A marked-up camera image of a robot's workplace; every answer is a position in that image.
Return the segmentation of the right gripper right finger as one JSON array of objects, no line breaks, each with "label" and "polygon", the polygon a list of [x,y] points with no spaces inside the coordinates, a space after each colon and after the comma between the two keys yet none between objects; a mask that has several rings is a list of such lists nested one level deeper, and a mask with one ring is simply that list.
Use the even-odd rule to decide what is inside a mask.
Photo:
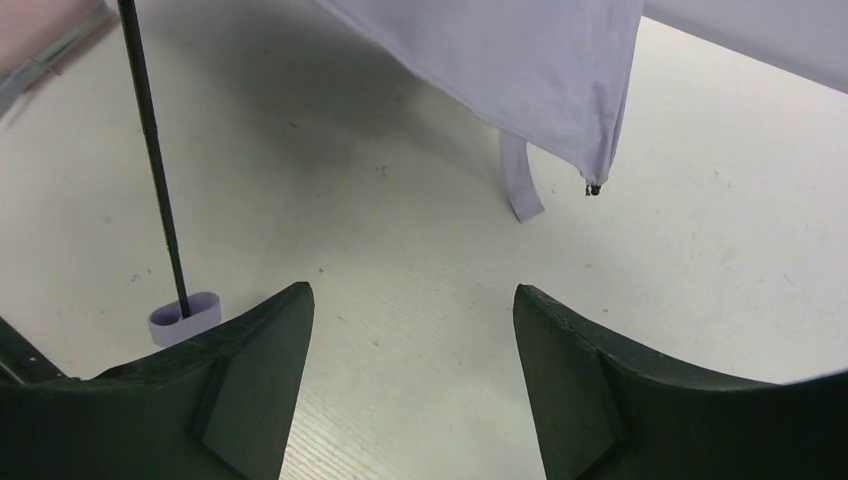
[{"label": "right gripper right finger", "polygon": [[843,479],[847,376],[699,367],[519,286],[514,331],[549,479]]}]

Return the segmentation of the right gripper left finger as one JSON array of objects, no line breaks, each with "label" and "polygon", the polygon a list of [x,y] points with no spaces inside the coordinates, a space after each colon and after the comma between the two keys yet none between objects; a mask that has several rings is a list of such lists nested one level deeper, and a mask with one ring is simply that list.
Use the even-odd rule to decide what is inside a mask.
[{"label": "right gripper left finger", "polygon": [[5,479],[276,479],[314,320],[297,282],[82,380],[1,384]]}]

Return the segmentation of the purple umbrella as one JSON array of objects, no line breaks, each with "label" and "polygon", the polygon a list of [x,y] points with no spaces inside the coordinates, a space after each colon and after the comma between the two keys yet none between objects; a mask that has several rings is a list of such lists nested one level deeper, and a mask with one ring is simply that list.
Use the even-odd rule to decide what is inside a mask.
[{"label": "purple umbrella", "polygon": [[386,136],[469,167],[457,128],[413,110],[424,93],[498,133],[498,193],[544,207],[528,149],[571,164],[590,196],[615,159],[639,1],[165,1],[149,23],[241,95],[260,132],[324,187]]}]

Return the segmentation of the pink zippered umbrella case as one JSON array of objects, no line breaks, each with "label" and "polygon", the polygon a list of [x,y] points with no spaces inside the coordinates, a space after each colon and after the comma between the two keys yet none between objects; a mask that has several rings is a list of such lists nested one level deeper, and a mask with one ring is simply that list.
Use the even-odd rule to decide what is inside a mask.
[{"label": "pink zippered umbrella case", "polygon": [[60,60],[114,19],[104,1],[1,3],[1,114]]}]

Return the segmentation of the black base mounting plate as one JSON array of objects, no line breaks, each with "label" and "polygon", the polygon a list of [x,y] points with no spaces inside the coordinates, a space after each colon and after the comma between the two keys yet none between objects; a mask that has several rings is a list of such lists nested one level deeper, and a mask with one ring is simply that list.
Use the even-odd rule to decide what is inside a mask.
[{"label": "black base mounting plate", "polygon": [[0,319],[1,384],[28,385],[66,375],[5,319]]}]

